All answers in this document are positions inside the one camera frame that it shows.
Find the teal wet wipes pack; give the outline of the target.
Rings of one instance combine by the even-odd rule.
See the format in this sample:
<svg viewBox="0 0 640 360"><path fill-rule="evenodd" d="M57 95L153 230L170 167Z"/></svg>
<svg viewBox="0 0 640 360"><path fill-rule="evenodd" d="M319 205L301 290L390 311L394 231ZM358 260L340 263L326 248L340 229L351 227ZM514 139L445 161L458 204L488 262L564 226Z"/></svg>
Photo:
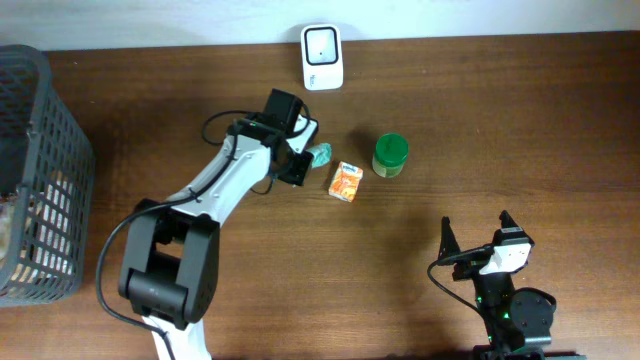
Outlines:
<svg viewBox="0 0 640 360"><path fill-rule="evenodd" d="M319 168L327 165L332 158L332 147L329 143L321 143L307 149L312 155L311 167Z"/></svg>

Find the orange juice carton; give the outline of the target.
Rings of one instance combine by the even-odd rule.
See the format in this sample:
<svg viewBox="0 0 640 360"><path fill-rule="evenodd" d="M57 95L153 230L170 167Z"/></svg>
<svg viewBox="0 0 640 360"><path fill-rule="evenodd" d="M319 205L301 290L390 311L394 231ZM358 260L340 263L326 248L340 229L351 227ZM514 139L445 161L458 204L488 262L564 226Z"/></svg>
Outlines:
<svg viewBox="0 0 640 360"><path fill-rule="evenodd" d="M341 161L329 185L328 194L342 201L353 202L363 175L361 168Z"/></svg>

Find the green lid jar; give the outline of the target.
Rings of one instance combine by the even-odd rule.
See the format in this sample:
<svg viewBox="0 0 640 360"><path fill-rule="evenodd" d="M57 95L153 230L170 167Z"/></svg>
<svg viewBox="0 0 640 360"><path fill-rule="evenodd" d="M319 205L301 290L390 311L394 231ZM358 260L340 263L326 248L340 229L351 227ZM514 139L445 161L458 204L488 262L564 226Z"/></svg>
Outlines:
<svg viewBox="0 0 640 360"><path fill-rule="evenodd" d="M372 167L383 178L393 178L402 171L409 154L406 138L397 133L382 135L375 145Z"/></svg>

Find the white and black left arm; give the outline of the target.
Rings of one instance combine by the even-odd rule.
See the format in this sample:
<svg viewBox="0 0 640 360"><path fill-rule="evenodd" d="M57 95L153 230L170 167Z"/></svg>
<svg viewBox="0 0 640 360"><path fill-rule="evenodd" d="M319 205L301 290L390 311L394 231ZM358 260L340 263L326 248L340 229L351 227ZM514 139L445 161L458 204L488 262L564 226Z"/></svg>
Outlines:
<svg viewBox="0 0 640 360"><path fill-rule="evenodd" d="M239 111L214 159L162 202L142 200L123 224L127 242L118 292L151 332L161 359L207 359L203 317L214 297L220 232L265 178L303 184L318 123L307 105L271 91L260 112Z"/></svg>

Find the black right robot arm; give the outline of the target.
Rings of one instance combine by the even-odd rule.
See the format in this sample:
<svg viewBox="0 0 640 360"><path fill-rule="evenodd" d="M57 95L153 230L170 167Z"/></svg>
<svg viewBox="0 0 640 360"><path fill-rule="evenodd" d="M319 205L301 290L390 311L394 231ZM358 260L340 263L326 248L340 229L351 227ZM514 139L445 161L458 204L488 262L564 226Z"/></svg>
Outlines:
<svg viewBox="0 0 640 360"><path fill-rule="evenodd" d="M473 348L474 359L581 359L575 352L547 353L557 300L542 290L514 287L512 276L528 264L534 240L507 211L499 215L500 227L490 243L461 250L450 219L441 219L441 241L437 259L427 269L451 266L452 279L473 282L475 300L470 303L439 281L443 292L469 307L484 322L488 343Z"/></svg>

